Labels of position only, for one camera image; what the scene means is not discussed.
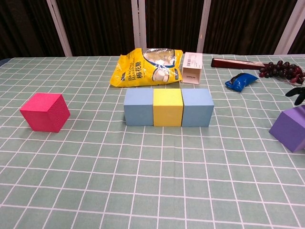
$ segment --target yellow snack bag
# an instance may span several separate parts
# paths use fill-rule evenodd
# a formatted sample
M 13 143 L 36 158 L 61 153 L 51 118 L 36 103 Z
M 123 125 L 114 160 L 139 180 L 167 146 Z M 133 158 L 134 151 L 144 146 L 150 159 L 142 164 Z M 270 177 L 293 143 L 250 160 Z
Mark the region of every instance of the yellow snack bag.
M 182 54 L 181 50 L 174 49 L 135 49 L 120 56 L 110 84 L 115 87 L 136 87 L 180 81 Z

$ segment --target foam block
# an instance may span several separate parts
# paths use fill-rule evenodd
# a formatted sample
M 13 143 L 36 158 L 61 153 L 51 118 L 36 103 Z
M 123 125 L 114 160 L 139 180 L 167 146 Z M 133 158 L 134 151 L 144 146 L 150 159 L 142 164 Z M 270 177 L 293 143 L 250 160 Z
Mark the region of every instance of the foam block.
M 124 111 L 126 125 L 153 125 L 153 89 L 128 88 Z
M 291 152 L 305 148 L 305 105 L 280 113 L 269 130 Z
M 32 130 L 59 132 L 70 116 L 62 94 L 36 93 L 21 109 Z
M 180 89 L 154 89 L 154 126 L 181 126 L 182 114 L 183 101 Z
M 184 110 L 182 126 L 209 126 L 214 102 L 208 89 L 181 89 Z

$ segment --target plastic bag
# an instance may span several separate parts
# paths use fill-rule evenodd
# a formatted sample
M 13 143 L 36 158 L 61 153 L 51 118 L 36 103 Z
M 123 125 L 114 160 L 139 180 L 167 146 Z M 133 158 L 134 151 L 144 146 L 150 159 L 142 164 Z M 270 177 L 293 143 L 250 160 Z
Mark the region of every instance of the plastic bag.
M 174 49 L 135 49 L 120 56 L 110 84 L 115 87 L 136 87 L 180 81 L 182 54 L 183 51 Z
M 240 73 L 233 77 L 231 80 L 225 82 L 228 88 L 231 88 L 237 92 L 241 92 L 244 87 L 248 86 L 258 78 L 248 73 Z

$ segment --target purple cube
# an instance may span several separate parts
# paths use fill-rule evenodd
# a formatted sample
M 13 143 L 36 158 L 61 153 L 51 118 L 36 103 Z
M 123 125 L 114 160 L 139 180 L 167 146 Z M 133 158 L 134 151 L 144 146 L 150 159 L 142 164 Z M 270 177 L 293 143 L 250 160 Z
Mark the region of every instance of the purple cube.
M 305 105 L 281 112 L 269 133 L 291 152 L 304 149 Z

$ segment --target red foam cube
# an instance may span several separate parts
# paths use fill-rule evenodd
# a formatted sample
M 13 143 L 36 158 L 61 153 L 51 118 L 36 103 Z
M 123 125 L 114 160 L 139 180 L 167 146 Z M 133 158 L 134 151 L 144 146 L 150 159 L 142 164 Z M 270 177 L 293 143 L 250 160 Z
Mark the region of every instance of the red foam cube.
M 21 109 L 32 130 L 59 132 L 70 116 L 62 94 L 36 93 Z

